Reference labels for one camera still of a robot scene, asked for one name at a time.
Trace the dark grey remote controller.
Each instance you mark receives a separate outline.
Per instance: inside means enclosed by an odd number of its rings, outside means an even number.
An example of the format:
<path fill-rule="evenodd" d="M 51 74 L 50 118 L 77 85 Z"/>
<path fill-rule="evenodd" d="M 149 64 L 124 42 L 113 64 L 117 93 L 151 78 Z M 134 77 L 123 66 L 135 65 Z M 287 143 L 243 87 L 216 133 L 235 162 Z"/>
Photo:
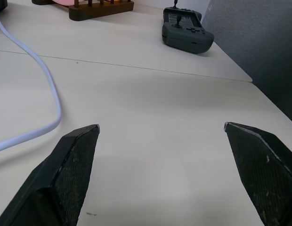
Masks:
<path fill-rule="evenodd" d="M 163 10 L 162 40 L 173 48 L 193 54 L 207 52 L 214 35 L 206 31 L 202 24 L 202 14 L 187 8 L 178 8 L 178 0 L 172 7 Z"/>

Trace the grey partition panel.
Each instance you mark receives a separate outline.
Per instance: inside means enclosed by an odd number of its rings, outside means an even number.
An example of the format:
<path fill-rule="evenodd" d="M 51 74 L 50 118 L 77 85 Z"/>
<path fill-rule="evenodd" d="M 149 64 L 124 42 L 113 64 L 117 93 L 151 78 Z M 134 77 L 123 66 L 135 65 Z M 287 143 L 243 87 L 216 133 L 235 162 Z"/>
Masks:
<path fill-rule="evenodd" d="M 292 0 L 210 0 L 203 25 L 292 121 Z"/>

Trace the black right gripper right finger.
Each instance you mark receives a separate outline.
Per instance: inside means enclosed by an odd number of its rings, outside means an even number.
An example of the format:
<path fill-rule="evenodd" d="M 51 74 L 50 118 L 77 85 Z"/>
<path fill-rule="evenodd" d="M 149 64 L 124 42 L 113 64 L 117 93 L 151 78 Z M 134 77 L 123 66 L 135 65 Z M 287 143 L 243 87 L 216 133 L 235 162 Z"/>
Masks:
<path fill-rule="evenodd" d="M 292 152 L 274 134 L 226 122 L 241 182 L 264 226 L 292 226 Z"/>

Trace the pink plate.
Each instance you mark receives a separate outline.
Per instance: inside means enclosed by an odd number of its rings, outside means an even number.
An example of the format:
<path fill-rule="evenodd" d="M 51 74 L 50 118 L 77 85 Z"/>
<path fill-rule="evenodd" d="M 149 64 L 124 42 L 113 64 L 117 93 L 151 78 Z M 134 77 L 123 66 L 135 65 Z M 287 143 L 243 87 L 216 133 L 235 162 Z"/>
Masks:
<path fill-rule="evenodd" d="M 62 6 L 75 6 L 76 2 L 81 3 L 85 0 L 52 0 L 52 1 Z"/>

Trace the brown wooden rack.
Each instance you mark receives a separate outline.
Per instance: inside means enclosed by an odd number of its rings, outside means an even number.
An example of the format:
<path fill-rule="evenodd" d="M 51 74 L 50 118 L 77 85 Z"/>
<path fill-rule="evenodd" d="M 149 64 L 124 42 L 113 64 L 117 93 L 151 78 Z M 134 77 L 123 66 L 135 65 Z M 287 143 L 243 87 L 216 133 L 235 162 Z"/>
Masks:
<path fill-rule="evenodd" d="M 32 0 L 32 3 L 35 5 L 56 4 L 52 0 Z M 85 0 L 81 3 L 76 2 L 75 6 L 63 7 L 68 8 L 71 20 L 83 21 L 132 11 L 134 2 L 132 0 Z"/>

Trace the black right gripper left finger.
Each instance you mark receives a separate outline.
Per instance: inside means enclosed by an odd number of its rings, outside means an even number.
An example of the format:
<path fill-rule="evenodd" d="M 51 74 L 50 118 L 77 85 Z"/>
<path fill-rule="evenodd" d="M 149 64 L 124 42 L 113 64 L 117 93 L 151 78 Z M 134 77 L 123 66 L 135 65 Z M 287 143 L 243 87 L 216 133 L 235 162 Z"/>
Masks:
<path fill-rule="evenodd" d="M 94 124 L 61 137 L 3 211 L 0 226 L 77 226 L 99 133 Z"/>

